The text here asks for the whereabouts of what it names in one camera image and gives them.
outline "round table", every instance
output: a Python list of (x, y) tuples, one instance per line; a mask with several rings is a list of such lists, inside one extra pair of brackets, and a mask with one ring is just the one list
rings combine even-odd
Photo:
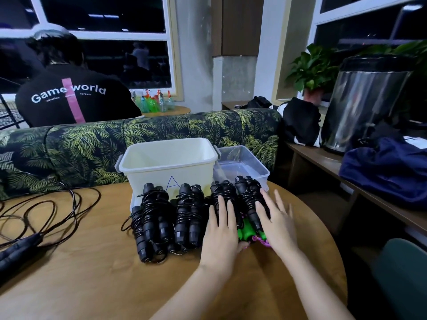
[(166, 112), (143, 113), (142, 116), (145, 116), (145, 117), (173, 116), (175, 114), (185, 114), (190, 112), (191, 110), (189, 108), (183, 107), (181, 105), (176, 105), (174, 110), (168, 110)]
[[(271, 182), (269, 187), (270, 192), (277, 188), (285, 204), (293, 205), (299, 247), (346, 303), (344, 266), (332, 236), (300, 199)], [(133, 236), (120, 231), (129, 216), (129, 183), (98, 189), (102, 198), (82, 219), (76, 234), (0, 288), (2, 319), (148, 319), (195, 271), (200, 250), (168, 256), (162, 264), (141, 263)], [(83, 197), (83, 208), (96, 198), (87, 188), (77, 192)], [(58, 203), (58, 219), (69, 213), (68, 193), (36, 200), (49, 199)], [(9, 200), (6, 208), (20, 201)], [(31, 212), (36, 229), (50, 210), (39, 205)], [(10, 221), (3, 231), (13, 236), (21, 229), (20, 223)], [(298, 320), (307, 316), (281, 260), (271, 248), (254, 243), (238, 255), (232, 278), (203, 318)]]

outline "pink stripe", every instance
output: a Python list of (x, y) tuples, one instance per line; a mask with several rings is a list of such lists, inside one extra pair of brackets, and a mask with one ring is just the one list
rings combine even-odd
[(85, 118), (83, 117), (83, 113), (80, 110), (79, 102), (77, 101), (76, 94), (73, 90), (73, 83), (71, 81), (71, 78), (64, 78), (62, 80), (62, 85), (67, 89), (65, 97), (67, 98), (68, 105), (70, 106), (70, 110), (73, 114), (74, 119), (77, 123), (85, 123)]

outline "black jacket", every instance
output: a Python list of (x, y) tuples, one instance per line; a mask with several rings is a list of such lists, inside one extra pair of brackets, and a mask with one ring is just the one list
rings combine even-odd
[(30, 127), (134, 118), (141, 111), (116, 78), (70, 64), (49, 65), (15, 99)]

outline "container lid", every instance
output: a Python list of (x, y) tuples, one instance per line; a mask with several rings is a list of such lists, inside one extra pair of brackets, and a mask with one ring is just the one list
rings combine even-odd
[(415, 58), (402, 55), (360, 55), (344, 59), (342, 72), (412, 72)]

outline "sofa backrest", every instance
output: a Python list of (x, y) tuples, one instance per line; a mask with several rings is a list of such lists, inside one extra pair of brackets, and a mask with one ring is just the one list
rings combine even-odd
[(204, 137), (218, 147), (245, 145), (274, 167), (280, 114), (271, 109), (67, 124), (0, 132), (0, 200), (67, 187), (125, 182), (114, 165), (138, 142)]

